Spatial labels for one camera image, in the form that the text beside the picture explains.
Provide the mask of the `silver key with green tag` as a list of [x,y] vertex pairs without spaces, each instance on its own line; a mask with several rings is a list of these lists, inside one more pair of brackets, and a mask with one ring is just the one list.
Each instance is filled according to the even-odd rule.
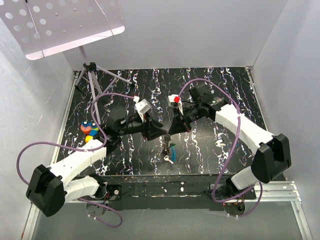
[[215,146],[218,147],[218,148],[221,148],[221,147],[224,147],[226,146],[225,142],[224,142],[224,139],[217,139],[215,141]]

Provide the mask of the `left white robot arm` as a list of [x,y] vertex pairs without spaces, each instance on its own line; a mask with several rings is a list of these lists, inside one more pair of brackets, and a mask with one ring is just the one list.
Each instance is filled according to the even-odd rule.
[[149,112],[127,116],[124,108],[114,108],[102,124],[102,130],[79,151],[48,167],[41,164],[34,169],[26,197],[47,217],[56,214],[68,201],[84,196],[103,199],[107,193],[107,183],[97,174],[92,173],[78,180],[74,178],[112,153],[121,144],[122,136],[136,133],[152,141],[167,131]]

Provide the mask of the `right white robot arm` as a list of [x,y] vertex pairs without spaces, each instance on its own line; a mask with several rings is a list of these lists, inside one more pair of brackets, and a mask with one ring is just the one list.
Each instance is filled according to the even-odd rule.
[[245,143],[254,154],[250,166],[229,177],[225,184],[215,185],[212,198],[221,203],[239,198],[256,183],[267,184],[291,167],[289,139],[284,134],[274,135],[264,130],[240,113],[232,98],[224,94],[210,93],[209,86],[201,84],[189,89],[192,98],[190,107],[183,107],[180,95],[167,98],[173,108],[173,121],[169,135],[191,131],[191,123],[210,118],[223,125]]

